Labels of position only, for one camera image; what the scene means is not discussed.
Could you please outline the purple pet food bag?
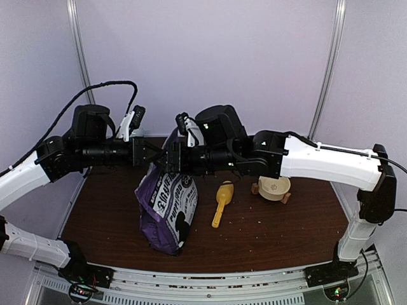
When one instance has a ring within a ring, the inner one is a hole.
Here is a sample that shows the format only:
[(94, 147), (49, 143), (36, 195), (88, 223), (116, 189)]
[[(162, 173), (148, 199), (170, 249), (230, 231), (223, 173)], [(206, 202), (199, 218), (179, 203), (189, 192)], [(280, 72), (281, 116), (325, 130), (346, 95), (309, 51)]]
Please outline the purple pet food bag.
[(149, 246), (161, 253), (178, 256), (189, 235), (198, 204), (194, 178), (167, 173), (150, 163), (135, 196), (139, 202), (140, 231)]

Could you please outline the yellow plastic food scoop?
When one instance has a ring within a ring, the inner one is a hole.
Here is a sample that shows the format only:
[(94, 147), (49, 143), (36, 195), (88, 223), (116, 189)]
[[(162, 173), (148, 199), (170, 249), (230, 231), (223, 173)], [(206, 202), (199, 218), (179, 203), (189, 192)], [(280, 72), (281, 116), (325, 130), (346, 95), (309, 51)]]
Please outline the yellow plastic food scoop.
[(234, 184), (232, 181), (226, 180), (219, 186), (216, 193), (217, 201), (216, 213), (214, 214), (214, 218), (211, 224), (213, 228), (219, 227), (223, 216), (224, 208), (231, 202), (233, 198), (233, 193), (234, 193)]

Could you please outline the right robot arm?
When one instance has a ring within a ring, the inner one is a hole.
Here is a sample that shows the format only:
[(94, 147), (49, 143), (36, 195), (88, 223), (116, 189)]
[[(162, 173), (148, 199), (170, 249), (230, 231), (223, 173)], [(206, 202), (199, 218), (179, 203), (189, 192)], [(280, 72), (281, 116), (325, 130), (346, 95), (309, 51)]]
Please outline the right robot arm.
[(384, 146), (347, 149), (316, 143), (295, 132), (262, 130), (248, 135), (231, 105), (215, 105), (194, 118), (176, 117), (186, 142), (165, 148), (163, 165), (168, 172), (212, 175), (237, 171), (241, 175), (273, 179), (301, 177), (337, 182), (358, 189), (359, 209), (338, 242), (337, 258), (326, 266), (330, 280), (350, 271), (377, 225), (395, 210), (397, 179)]

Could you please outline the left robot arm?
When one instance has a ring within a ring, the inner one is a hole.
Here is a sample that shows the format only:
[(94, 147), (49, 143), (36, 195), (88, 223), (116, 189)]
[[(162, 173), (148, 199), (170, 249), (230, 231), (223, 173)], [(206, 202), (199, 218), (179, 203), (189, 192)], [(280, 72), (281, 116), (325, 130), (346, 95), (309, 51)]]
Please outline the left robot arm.
[[(137, 106), (126, 115), (118, 136), (106, 135), (108, 128), (115, 129), (109, 113), (102, 105), (77, 106), (72, 125), (63, 136), (41, 140), (21, 164), (1, 176), (1, 208), (69, 173), (82, 173), (93, 166), (141, 166), (162, 156), (159, 147), (142, 137), (130, 136), (141, 123), (143, 107)], [(66, 269), (78, 282), (85, 282), (92, 275), (77, 243), (44, 238), (5, 219), (1, 219), (1, 253)]]

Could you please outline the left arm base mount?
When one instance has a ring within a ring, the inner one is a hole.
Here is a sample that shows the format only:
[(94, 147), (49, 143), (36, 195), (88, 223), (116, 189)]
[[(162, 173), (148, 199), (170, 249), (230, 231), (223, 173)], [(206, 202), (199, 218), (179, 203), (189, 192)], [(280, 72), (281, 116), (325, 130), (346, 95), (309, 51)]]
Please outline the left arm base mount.
[(69, 261), (63, 268), (56, 270), (70, 284), (68, 296), (74, 303), (86, 303), (99, 293), (98, 288), (110, 287), (113, 269), (89, 264), (76, 242), (59, 241), (67, 246)]

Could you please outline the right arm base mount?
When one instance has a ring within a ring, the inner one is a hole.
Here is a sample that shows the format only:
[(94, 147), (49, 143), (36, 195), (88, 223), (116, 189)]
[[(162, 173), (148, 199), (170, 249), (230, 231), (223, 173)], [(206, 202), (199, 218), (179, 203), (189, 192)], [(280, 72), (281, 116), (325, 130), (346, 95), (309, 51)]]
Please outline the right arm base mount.
[(330, 301), (343, 302), (350, 296), (349, 278), (359, 274), (356, 261), (341, 261), (338, 256), (337, 241), (330, 262), (306, 267), (304, 269), (308, 288), (323, 286), (324, 295)]

